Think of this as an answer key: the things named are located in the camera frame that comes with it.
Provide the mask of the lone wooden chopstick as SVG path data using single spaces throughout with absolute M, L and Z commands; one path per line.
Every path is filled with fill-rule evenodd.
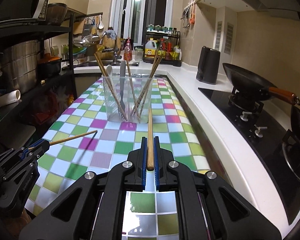
M 77 138 L 85 137 L 87 135 L 96 134 L 96 133 L 97 133 L 97 130 L 94 130 L 94 131 L 82 133 L 82 134 L 79 134 L 79 135 L 74 135 L 72 137 L 68 137 L 68 138 L 64 138 L 64 139 L 59 139 L 59 140 L 56 140 L 56 141 L 47 141 L 46 140 L 46 142 L 48 142 L 49 145 L 52 146 L 52 145 L 61 144 L 63 142 L 67 142 L 67 141 L 70 141 L 70 140 L 74 140 L 74 139 L 77 139 Z

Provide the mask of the white ceramic spoon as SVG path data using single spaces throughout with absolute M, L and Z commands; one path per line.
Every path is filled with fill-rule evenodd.
M 107 65 L 107 74 L 108 74 L 108 77 L 112 77 L 112 75 L 113 75 L 113 67 L 111 64 Z

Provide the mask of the black metal shelf rack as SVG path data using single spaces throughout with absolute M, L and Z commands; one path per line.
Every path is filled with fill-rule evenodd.
M 73 40 L 73 21 L 69 26 L 46 24 L 42 20 L 15 20 L 0 23 L 0 57 L 2 76 L 0 91 L 5 93 L 19 90 L 21 99 L 12 106 L 0 107 L 0 138 L 11 135 L 19 124 L 32 124 L 37 130 L 47 127 L 57 112 L 36 115 L 33 102 L 58 81 L 74 73 L 74 65 L 69 63 L 68 70 L 49 74 L 46 65 L 39 63 L 44 54 L 45 40 L 67 34 Z

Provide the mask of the large steel stock pot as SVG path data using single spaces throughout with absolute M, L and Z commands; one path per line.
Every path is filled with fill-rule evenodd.
M 36 85 L 37 43 L 37 40 L 22 42 L 3 52 L 1 69 L 7 75 L 10 88 L 21 94 Z

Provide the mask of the hanging white ladle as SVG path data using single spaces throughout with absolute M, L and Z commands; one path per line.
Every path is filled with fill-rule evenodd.
M 102 15 L 98 15 L 98 30 L 103 30 L 104 29 L 104 24 L 102 22 Z

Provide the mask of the black gas stove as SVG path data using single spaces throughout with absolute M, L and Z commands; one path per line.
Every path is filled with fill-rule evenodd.
M 283 156 L 282 142 L 288 129 L 263 108 L 253 102 L 254 111 L 246 112 L 234 103 L 235 94 L 200 88 L 202 94 L 232 123 L 244 137 L 269 173 L 292 223 L 300 211 L 300 180 L 288 168 Z

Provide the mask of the red dish soap bottle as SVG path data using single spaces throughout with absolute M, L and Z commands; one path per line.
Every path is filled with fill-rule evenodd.
M 130 38 L 127 38 L 125 43 L 125 48 L 124 48 L 124 59 L 126 61 L 132 61 L 132 55 L 133 55 L 132 50 L 133 50 L 132 42 Z

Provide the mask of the black spice rack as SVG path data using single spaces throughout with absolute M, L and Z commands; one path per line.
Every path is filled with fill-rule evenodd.
M 163 58 L 161 63 L 169 64 L 175 67 L 181 66 L 182 51 L 180 48 L 181 32 L 176 28 L 166 27 L 160 25 L 149 24 L 146 29 L 146 42 L 152 37 L 157 40 L 158 49 L 162 50 Z

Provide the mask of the white paper roll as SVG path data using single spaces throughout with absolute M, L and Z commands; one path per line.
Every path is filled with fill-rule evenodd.
M 20 100 L 21 93 L 19 90 L 14 90 L 10 93 L 0 96 L 0 107 L 10 105 Z

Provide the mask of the hanging kitchen tools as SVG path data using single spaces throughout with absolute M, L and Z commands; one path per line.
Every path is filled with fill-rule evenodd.
M 189 28 L 191 25 L 195 24 L 195 5 L 196 1 L 191 1 L 182 12 L 182 27 Z

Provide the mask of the checkered plastic tablecloth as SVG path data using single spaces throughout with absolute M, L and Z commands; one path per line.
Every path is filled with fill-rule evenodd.
M 188 116 L 169 81 L 157 77 L 151 90 L 153 135 L 162 148 L 191 170 L 209 170 L 205 151 L 199 144 Z M 107 119 L 103 80 L 94 77 L 88 88 L 79 93 L 42 138 L 56 141 L 97 130 L 96 134 L 56 144 L 38 161 L 39 179 L 26 209 L 38 215 L 83 173 L 107 172 L 127 159 L 130 151 L 141 146 L 148 135 L 147 124 L 112 122 Z M 157 192 L 153 172 L 147 173 L 142 193 L 128 192 L 123 220 L 123 239 L 178 239 L 175 195 Z

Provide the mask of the black electric kettle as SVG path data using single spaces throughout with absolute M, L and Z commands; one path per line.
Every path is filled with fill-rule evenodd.
M 220 51 L 203 46 L 200 53 L 196 79 L 200 82 L 215 85 L 220 62 Z

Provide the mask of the chrome sink faucet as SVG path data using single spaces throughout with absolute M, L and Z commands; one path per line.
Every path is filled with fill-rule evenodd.
M 97 46 L 97 54 L 102 61 L 112 61 L 113 63 L 122 58 L 120 39 L 112 27 L 102 34 Z

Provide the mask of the clear plastic utensil holder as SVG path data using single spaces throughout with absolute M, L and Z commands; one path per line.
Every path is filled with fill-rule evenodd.
M 148 90 L 143 97 L 138 111 L 130 116 L 136 100 L 141 93 L 141 90 L 145 86 L 147 79 L 149 76 L 147 75 L 137 75 L 133 74 L 131 76 L 125 76 L 125 89 L 124 89 L 124 103 L 125 103 L 125 113 L 128 118 L 127 121 L 123 120 L 120 116 L 119 109 L 117 107 L 117 103 L 115 102 L 110 89 L 106 83 L 106 79 L 103 79 L 103 89 L 104 89 L 104 103 L 106 106 L 106 114 L 107 119 L 112 122 L 132 122 L 135 124 L 146 124 L 148 122 L 149 108 L 151 107 L 151 89 L 154 79 L 150 81 L 150 85 Z M 114 73 L 112 77 L 110 77 L 110 82 L 113 85 L 114 91 L 118 100 L 120 101 L 120 75 Z

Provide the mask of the yellow cooking oil jug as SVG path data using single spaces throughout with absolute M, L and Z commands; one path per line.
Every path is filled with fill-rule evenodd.
M 145 44 L 144 61 L 153 62 L 153 60 L 155 59 L 157 49 L 157 40 L 151 37 Z

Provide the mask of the wooden chopstick under spoon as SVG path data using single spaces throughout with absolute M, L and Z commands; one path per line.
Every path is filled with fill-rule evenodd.
M 96 61 L 97 61 L 97 63 L 98 63 L 98 66 L 99 66 L 99 68 L 100 68 L 100 71 L 101 71 L 103 77 L 106 79 L 106 83 L 107 83 L 107 85 L 108 85 L 108 87 L 109 87 L 109 89 L 110 89 L 110 92 L 111 92 L 111 94 L 112 94 L 112 96 L 113 96 L 115 102 L 117 103 L 117 107 L 118 107 L 118 109 L 119 109 L 119 113 L 120 113 L 121 118 L 122 118 L 123 120 L 126 120 L 126 121 L 127 121 L 128 118 L 127 118 L 127 116 L 126 116 L 126 114 L 125 114 L 125 111 L 123 110 L 123 108 L 122 108 L 122 106 L 121 106 L 121 104 L 120 104 L 120 101 L 118 100 L 118 98 L 117 98 L 117 96 L 116 96 L 116 93 L 115 93 L 115 91 L 114 91 L 113 85 L 112 85 L 111 82 L 110 82 L 110 77 L 108 76 L 107 71 L 106 71 L 104 65 L 102 64 L 102 61 L 101 61 L 100 57 L 98 56 L 97 53 L 94 53 L 94 56 L 95 56 L 95 58 L 96 58 Z

